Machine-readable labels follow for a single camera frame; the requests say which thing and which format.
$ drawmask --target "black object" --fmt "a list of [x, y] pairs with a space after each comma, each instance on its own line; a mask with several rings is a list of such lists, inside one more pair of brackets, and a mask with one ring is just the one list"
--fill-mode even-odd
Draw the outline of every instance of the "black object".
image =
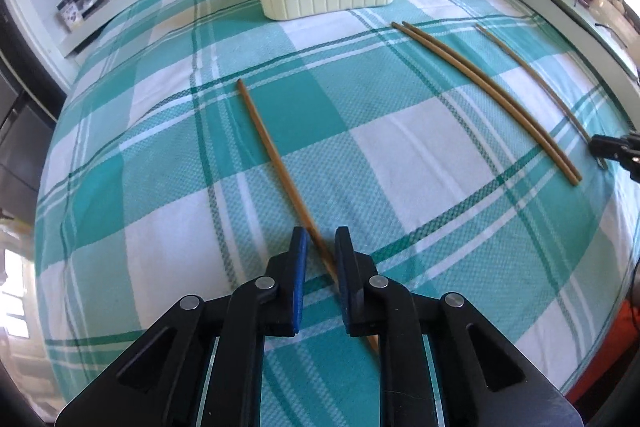
[[433, 353], [449, 427], [582, 427], [564, 396], [462, 295], [432, 299], [378, 275], [335, 234], [342, 318], [352, 337], [380, 338], [380, 425], [436, 427], [422, 336]]
[[[308, 235], [230, 296], [174, 304], [58, 416], [56, 427], [258, 427], [264, 336], [300, 329]], [[216, 357], [204, 386], [214, 341]]]
[[622, 138], [594, 134], [589, 141], [589, 152], [596, 158], [620, 163], [629, 171], [631, 179], [640, 183], [640, 134], [631, 132]]

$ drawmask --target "silver screw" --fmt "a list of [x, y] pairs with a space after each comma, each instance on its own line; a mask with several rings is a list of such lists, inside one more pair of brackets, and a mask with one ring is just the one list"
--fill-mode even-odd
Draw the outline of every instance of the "silver screw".
[[465, 303], [465, 298], [459, 293], [447, 293], [444, 301], [452, 308], [460, 308]]
[[269, 290], [276, 285], [276, 282], [272, 277], [264, 276], [258, 277], [258, 279], [255, 280], [255, 285], [260, 288], [260, 290]]
[[389, 279], [384, 275], [374, 275], [369, 279], [369, 284], [372, 285], [373, 288], [386, 288], [389, 286]]
[[187, 295], [180, 299], [180, 308], [183, 310], [194, 310], [200, 305], [200, 299], [195, 295]]

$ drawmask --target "chopstick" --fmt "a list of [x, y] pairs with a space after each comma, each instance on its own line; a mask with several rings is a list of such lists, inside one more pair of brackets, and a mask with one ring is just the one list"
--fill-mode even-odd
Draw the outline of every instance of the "chopstick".
[[[529, 76], [533, 78], [533, 80], [551, 97], [551, 99], [554, 102], [556, 102], [556, 105], [560, 108], [560, 110], [564, 113], [564, 115], [569, 119], [571, 123], [574, 124], [574, 127], [578, 130], [580, 135], [584, 138], [584, 141], [589, 143], [591, 139], [591, 137], [589, 136], [589, 133], [587, 133], [586, 129], [582, 126], [582, 124], [580, 123], [580, 120], [575, 118], [574, 114], [571, 112], [571, 109], [569, 109], [569, 107], [564, 103], [562, 98], [560, 98], [558, 94], [553, 90], [553, 88], [545, 82], [545, 79], [542, 78], [540, 74], [536, 70], [534, 70], [531, 66], [529, 66], [524, 60], [522, 60], [522, 58], [515, 51], [513, 51], [510, 47], [508, 47], [507, 44], [502, 42], [498, 37], [492, 34], [489, 30], [487, 30], [486, 28], [483, 28], [479, 24], [476, 24], [476, 29], [482, 32], [491, 42], [496, 44], [502, 51], [504, 51], [513, 60], [515, 60], [515, 62], [517, 62], [517, 64], [521, 68], [523, 68], [525, 71], [527, 71], [527, 73], [529, 73]], [[601, 168], [603, 168], [604, 170], [608, 169], [607, 163], [606, 161], [604, 161], [604, 159], [596, 158], [596, 160], [598, 161], [598, 165]]]
[[[314, 218], [311, 216], [308, 208], [306, 207], [305, 202], [302, 200], [300, 193], [296, 187], [296, 184], [293, 182], [289, 171], [287, 171], [282, 158], [280, 158], [280, 153], [278, 153], [278, 149], [276, 148], [271, 136], [269, 136], [269, 132], [260, 118], [260, 114], [258, 113], [257, 108], [255, 107], [254, 101], [251, 99], [249, 95], [249, 91], [246, 89], [244, 82], [242, 79], [238, 80], [237, 83], [238, 91], [244, 100], [244, 104], [246, 105], [247, 110], [249, 111], [249, 116], [251, 120], [254, 122], [255, 128], [258, 131], [258, 135], [260, 135], [260, 140], [264, 145], [264, 148], [267, 149], [267, 154], [273, 163], [273, 167], [276, 170], [276, 174], [284, 191], [287, 193], [293, 208], [295, 208], [300, 220], [302, 221], [303, 226], [307, 229], [311, 240], [316, 245], [318, 249], [318, 253], [320, 254], [320, 260], [324, 265], [324, 268], [329, 272], [331, 279], [334, 281], [335, 285], [338, 285], [338, 275], [335, 267], [334, 257], [331, 255], [329, 250], [327, 250], [326, 245], [324, 244], [324, 240], [322, 240], [322, 236], [318, 231], [318, 227], [316, 227], [316, 223]], [[377, 353], [379, 350], [378, 344], [378, 336], [367, 337], [369, 344], [373, 348], [373, 350]]]
[[566, 154], [558, 147], [558, 144], [549, 136], [546, 130], [524, 109], [509, 93], [494, 82], [484, 71], [471, 63], [457, 51], [447, 46], [444, 42], [430, 36], [415, 26], [403, 22], [391, 23], [393, 28], [408, 35], [413, 40], [420, 42], [425, 48], [432, 51], [438, 57], [446, 60], [451, 66], [464, 74], [469, 80], [487, 93], [495, 102], [508, 112], [542, 147], [554, 163], [565, 175], [572, 185], [578, 185], [582, 176], [575, 168]]

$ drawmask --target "blue gripper pad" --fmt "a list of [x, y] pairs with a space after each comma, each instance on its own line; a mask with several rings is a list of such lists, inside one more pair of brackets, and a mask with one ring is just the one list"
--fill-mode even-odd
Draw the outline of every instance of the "blue gripper pad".
[[294, 333], [300, 331], [300, 322], [302, 322], [302, 298], [305, 284], [308, 242], [309, 235], [307, 231], [302, 227], [295, 227], [291, 235], [291, 244], [289, 245], [289, 255], [295, 259], [294, 283], [291, 292], [291, 319]]

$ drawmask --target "plaid tablecloth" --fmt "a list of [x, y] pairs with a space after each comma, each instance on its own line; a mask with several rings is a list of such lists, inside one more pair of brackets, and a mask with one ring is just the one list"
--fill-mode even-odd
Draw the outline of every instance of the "plaid tablecloth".
[[[389, 27], [407, 20], [510, 90], [570, 156], [572, 187], [484, 92]], [[395, 0], [290, 22], [258, 0], [141, 0], [114, 19], [65, 104], [36, 222], [38, 304], [73, 398], [180, 297], [263, 273], [298, 223], [236, 91], [243, 78], [325, 240], [412, 290], [464, 294], [559, 388], [625, 293], [640, 192], [598, 168], [527, 74], [588, 132], [625, 116], [602, 80], [518, 0]], [[344, 333], [310, 252], [302, 331], [268, 339], [265, 425], [375, 425], [378, 369]]]

